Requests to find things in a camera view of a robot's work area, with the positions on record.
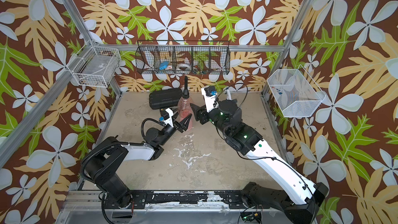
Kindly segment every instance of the white tape roll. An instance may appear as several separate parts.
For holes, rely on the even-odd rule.
[[[189,66],[188,64],[180,63],[180,64],[177,65],[177,70],[182,70],[182,69],[181,69],[182,67],[185,67],[185,68],[186,68],[186,69],[184,69],[184,70],[190,70],[190,69],[191,69],[191,66]]]

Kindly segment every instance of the concrete floor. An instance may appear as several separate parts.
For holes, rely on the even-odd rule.
[[[234,93],[232,98],[237,98],[240,104],[244,95]],[[191,93],[191,97],[196,105],[204,105],[200,93]],[[149,107],[147,93],[123,93],[105,137],[118,135],[120,141],[139,143],[142,141],[142,120],[159,117],[159,110]],[[248,93],[242,105],[242,119],[279,153],[260,93]],[[193,128],[176,132],[163,146],[164,152],[158,159],[123,162],[117,175],[130,189],[140,190],[241,190],[251,181],[263,187],[281,189],[256,163],[239,158],[235,150],[218,136],[211,123],[201,125],[193,120]],[[150,127],[159,128],[148,121],[144,131]],[[86,181],[83,189],[96,187]]]

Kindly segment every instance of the blue object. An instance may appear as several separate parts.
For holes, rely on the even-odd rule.
[[[160,70],[164,70],[164,69],[167,68],[167,65],[169,65],[169,62],[168,62],[168,61],[162,62],[162,63],[160,64],[160,66],[159,66],[159,69],[160,69]]]

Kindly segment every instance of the black plastic case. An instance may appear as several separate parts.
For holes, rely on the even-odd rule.
[[[159,90],[149,94],[149,106],[152,109],[161,109],[167,107],[176,107],[182,96],[180,88],[170,88]]]

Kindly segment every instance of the white wire basket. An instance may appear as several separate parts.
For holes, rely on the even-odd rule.
[[[116,48],[92,46],[71,71],[81,86],[108,87],[119,67],[120,53]]]
[[[286,118],[311,117],[326,97],[317,84],[319,92],[314,90],[299,69],[278,69],[267,79],[267,83]]]

